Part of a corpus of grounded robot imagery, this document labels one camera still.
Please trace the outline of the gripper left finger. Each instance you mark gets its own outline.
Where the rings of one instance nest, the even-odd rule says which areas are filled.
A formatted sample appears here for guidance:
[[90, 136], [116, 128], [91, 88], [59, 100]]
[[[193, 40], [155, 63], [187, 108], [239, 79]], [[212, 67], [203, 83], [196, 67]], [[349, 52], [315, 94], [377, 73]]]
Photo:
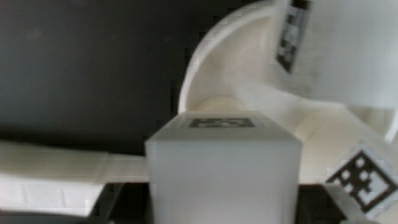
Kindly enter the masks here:
[[100, 193], [88, 224], [146, 224], [148, 184], [109, 183]]

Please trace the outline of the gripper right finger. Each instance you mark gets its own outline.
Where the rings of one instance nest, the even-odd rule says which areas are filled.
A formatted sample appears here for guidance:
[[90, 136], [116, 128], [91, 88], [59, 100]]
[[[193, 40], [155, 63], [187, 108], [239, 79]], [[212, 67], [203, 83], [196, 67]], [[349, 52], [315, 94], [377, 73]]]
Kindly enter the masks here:
[[338, 185], [299, 186], [299, 224], [381, 224], [372, 220]]

